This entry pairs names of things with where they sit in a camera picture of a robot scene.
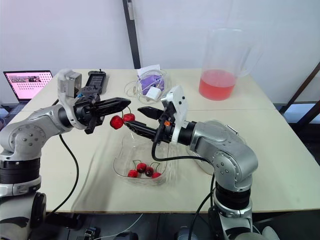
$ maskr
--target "black pole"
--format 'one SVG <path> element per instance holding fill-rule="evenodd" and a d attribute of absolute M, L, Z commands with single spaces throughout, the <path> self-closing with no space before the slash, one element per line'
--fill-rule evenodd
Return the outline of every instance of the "black pole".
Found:
<path fill-rule="evenodd" d="M 281 114 L 284 114 L 288 108 L 294 103 L 294 101 L 299 97 L 299 95 L 305 90 L 305 88 L 308 86 L 308 84 L 311 82 L 312 79 L 316 76 L 316 74 L 320 71 L 320 62 L 318 65 L 314 68 L 314 70 L 310 73 L 310 75 L 305 79 L 305 81 L 301 84 L 299 89 L 296 91 L 296 93 L 293 95 L 293 97 L 290 99 L 287 105 L 283 106 L 279 112 Z"/>
<path fill-rule="evenodd" d="M 139 57 L 136 25 L 135 25 L 134 19 L 130 20 L 129 9 L 128 9 L 128 4 L 132 4 L 132 0 L 122 0 L 122 2 L 123 2 L 126 28 L 128 30 L 128 36 L 130 41 L 133 65 L 135 69 L 140 69 L 141 64 L 140 64 L 140 57 Z"/>
<path fill-rule="evenodd" d="M 320 114 L 320 101 L 318 101 L 296 124 L 292 126 L 293 130 L 295 132 L 300 131 L 318 114 Z"/>

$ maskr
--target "paper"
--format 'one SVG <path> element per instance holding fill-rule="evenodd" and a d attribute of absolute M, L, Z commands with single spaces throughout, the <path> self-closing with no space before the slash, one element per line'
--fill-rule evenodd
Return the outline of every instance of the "paper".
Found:
<path fill-rule="evenodd" d="M 138 77 L 140 78 L 142 74 L 151 71 L 151 70 L 160 70 L 160 64 L 145 66 L 140 69 L 137 69 Z"/>

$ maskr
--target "white wall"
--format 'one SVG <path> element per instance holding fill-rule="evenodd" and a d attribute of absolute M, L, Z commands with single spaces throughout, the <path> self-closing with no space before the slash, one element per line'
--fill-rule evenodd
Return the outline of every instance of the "white wall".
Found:
<path fill-rule="evenodd" d="M 319 0 L 133 0 L 141 64 L 202 65 L 207 31 L 231 27 L 261 37 L 252 76 L 273 103 L 287 103 L 320 61 Z M 320 81 L 300 101 L 320 99 Z"/>
<path fill-rule="evenodd" d="M 121 0 L 1 0 L 0 102 L 16 102 L 2 71 L 133 68 Z"/>

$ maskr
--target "cherry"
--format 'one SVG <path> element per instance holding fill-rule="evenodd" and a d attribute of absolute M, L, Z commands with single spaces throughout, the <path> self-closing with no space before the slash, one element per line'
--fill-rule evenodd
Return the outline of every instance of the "cherry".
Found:
<path fill-rule="evenodd" d="M 136 177 L 138 177 L 138 172 L 137 172 L 136 170 L 134 170 L 134 169 L 131 169 L 131 170 L 129 171 L 129 173 L 128 173 L 128 177 L 130 177 L 130 178 L 136 178 Z"/>
<path fill-rule="evenodd" d="M 110 126 L 114 129 L 119 129 L 124 125 L 123 119 L 119 115 L 115 115 L 110 120 Z"/>
<path fill-rule="evenodd" d="M 151 166 L 147 166 L 146 168 L 145 168 L 145 175 L 147 176 L 147 177 L 152 177 L 152 174 L 154 173 L 154 169 L 151 167 Z"/>
<path fill-rule="evenodd" d="M 136 120 L 136 117 L 133 113 L 127 113 L 127 114 L 123 115 L 122 119 L 124 122 L 131 122 L 131 121 Z"/>
<path fill-rule="evenodd" d="M 146 168 L 147 168 L 147 164 L 145 164 L 143 162 L 139 163 L 136 166 L 136 170 L 138 171 L 138 173 L 141 173 L 141 174 L 145 172 Z"/>
<path fill-rule="evenodd" d="M 157 177 L 160 177 L 161 176 L 161 173 L 160 172 L 154 172 L 153 174 L 152 174 L 152 178 L 153 179 L 155 179 L 155 178 L 157 178 Z"/>

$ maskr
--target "white cable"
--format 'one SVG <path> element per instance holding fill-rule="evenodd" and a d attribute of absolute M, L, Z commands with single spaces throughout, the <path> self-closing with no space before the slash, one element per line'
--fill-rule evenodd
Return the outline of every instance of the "white cable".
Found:
<path fill-rule="evenodd" d="M 253 228 L 261 235 L 261 232 L 258 230 L 258 228 L 256 228 L 256 226 L 253 225 L 253 224 L 252 224 L 252 226 L 253 226 Z"/>
<path fill-rule="evenodd" d="M 121 233 L 123 233 L 123 232 L 125 232 L 125 231 L 129 230 L 130 228 L 132 228 L 132 227 L 133 227 L 133 225 L 135 225 L 135 224 L 139 221 L 139 219 L 142 217 L 142 215 L 143 215 L 143 213 L 141 213 L 141 215 L 138 217 L 138 219 L 137 219 L 137 220 L 135 220 L 135 222 L 134 222 L 134 223 L 132 223 L 132 225 L 131 225 L 130 227 L 128 227 L 127 229 L 125 229 L 125 230 L 123 230 L 123 231 L 121 231 L 121 232 L 118 232 L 118 233 L 116 233 L 116 234 L 113 234 L 113 235 L 109 235 L 109 236 L 101 236 L 101 237 L 95 238 L 94 240 L 114 237 L 114 236 L 117 236 L 118 234 L 121 234 Z"/>

